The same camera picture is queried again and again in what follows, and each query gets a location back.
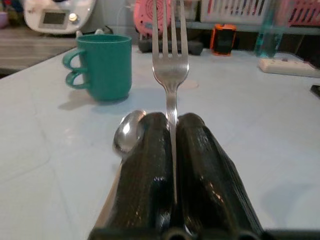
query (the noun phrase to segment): display screen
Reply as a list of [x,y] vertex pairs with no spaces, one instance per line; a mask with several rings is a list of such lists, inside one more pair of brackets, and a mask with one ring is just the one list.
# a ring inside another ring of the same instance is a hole
[[44,15],[44,24],[62,25],[65,22],[66,14],[64,12],[46,12]]

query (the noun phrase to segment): fork handle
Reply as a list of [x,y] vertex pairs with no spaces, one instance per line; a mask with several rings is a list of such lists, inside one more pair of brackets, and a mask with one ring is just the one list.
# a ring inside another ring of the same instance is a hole
[[169,123],[171,149],[172,149],[172,170],[173,170],[173,196],[174,205],[178,205],[178,184],[177,184],[177,147],[176,147],[176,128],[177,128],[177,89],[165,90],[166,94],[166,117]]

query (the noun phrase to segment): shelf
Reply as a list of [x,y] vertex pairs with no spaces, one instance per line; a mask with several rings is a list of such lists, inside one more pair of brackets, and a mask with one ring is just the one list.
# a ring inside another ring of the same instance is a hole
[[[187,29],[203,29],[211,30],[216,23],[213,22],[199,22],[199,21],[187,21]],[[259,32],[259,25],[246,25],[235,24],[236,30],[239,32]],[[180,27],[180,21],[176,22],[176,27]],[[285,34],[298,34],[298,35],[320,35],[320,27],[288,27],[284,31]]]

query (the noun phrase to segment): mug handle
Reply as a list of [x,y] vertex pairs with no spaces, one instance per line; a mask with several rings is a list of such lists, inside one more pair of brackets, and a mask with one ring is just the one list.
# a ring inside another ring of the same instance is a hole
[[88,89],[90,86],[89,82],[85,82],[82,84],[74,84],[74,81],[77,76],[80,74],[86,73],[88,71],[87,68],[85,67],[72,67],[71,66],[71,61],[75,56],[78,56],[80,54],[84,54],[86,51],[83,49],[76,49],[74,51],[68,52],[66,55],[63,56],[62,63],[63,65],[67,68],[72,70],[66,78],[65,78],[65,83],[74,89]]

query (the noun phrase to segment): clear plastic bottle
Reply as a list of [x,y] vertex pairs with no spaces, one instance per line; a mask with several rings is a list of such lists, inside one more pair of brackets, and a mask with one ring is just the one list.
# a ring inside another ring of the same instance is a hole
[[270,0],[254,52],[258,57],[272,58],[278,51],[294,6],[293,0]]

